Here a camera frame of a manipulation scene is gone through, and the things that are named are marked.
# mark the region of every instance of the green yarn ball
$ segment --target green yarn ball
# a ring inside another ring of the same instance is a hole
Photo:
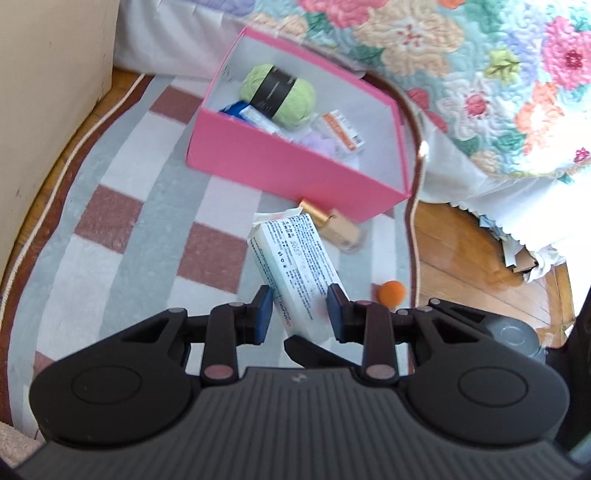
[[[254,67],[242,83],[240,99],[250,103],[272,68],[273,65],[270,63]],[[309,82],[298,78],[272,120],[287,128],[297,128],[310,120],[315,107],[316,91],[314,87]]]

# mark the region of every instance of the yarn label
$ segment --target yarn label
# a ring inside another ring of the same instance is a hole
[[[273,67],[259,85],[250,104],[266,117],[272,118],[286,99],[296,80],[296,77],[277,67]]]

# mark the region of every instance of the wooden floor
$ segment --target wooden floor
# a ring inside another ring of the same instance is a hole
[[[113,71],[112,90],[76,132],[35,199],[18,235],[7,271],[37,223],[76,144],[125,95],[136,78],[134,73]],[[524,283],[521,274],[505,268],[499,242],[478,227],[476,218],[449,205],[421,203],[415,225],[421,260],[422,303],[438,297],[516,317],[534,328],[557,326],[572,320],[566,266],[552,270],[540,281]]]

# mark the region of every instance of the floral quilt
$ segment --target floral quilt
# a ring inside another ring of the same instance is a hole
[[[587,0],[197,0],[377,69],[484,172],[591,164]]]

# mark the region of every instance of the checkered rug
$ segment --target checkered rug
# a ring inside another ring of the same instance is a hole
[[[252,215],[294,205],[185,165],[206,88],[195,80],[142,80],[74,155],[5,298],[0,420],[34,437],[28,389],[47,365],[168,307],[205,314],[250,301],[261,285],[246,243]],[[326,244],[352,299],[369,299],[376,285],[397,279],[410,293],[404,306],[413,304],[407,223],[415,196],[363,224],[368,235],[355,254]],[[239,348],[241,370],[291,366],[284,338],[274,316],[263,346]],[[360,360],[360,346],[325,346]],[[189,372],[199,371],[201,352],[191,350]]]

